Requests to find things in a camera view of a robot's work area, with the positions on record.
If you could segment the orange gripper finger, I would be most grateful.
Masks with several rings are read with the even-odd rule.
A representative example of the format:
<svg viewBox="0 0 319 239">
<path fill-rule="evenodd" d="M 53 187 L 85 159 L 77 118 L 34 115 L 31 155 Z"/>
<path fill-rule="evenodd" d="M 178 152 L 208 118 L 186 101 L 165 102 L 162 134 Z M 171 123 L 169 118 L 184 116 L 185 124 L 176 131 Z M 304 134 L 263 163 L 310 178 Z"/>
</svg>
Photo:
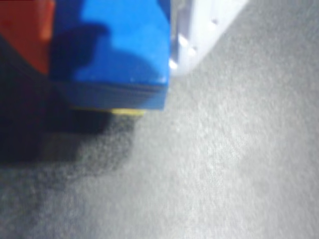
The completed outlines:
<svg viewBox="0 0 319 239">
<path fill-rule="evenodd" d="M 2 0 L 0 35 L 29 65 L 49 71 L 49 44 L 53 33 L 54 0 Z"/>
</svg>

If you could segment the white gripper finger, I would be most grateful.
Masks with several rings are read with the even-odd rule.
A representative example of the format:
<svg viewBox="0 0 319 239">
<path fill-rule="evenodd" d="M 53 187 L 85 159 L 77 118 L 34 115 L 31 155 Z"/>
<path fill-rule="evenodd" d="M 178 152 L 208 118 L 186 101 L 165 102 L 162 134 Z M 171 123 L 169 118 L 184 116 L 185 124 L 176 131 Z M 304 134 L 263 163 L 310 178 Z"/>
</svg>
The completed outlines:
<svg viewBox="0 0 319 239">
<path fill-rule="evenodd" d="M 187 0 L 177 11 L 171 39 L 170 74 L 192 71 L 247 5 L 247 0 Z"/>
</svg>

